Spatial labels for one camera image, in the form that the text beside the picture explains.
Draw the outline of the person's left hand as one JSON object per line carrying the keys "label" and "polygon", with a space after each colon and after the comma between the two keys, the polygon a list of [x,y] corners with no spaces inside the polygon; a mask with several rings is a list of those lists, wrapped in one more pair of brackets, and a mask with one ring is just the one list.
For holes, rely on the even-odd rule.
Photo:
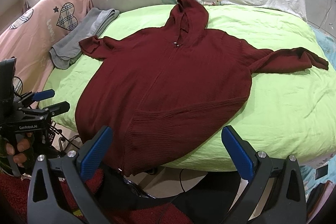
{"label": "person's left hand", "polygon": [[11,144],[6,143],[5,145],[7,154],[13,156],[13,161],[19,167],[23,167],[23,164],[27,161],[27,156],[24,154],[24,151],[30,148],[30,137],[32,137],[32,133],[27,133],[25,137],[17,143],[17,152]]}

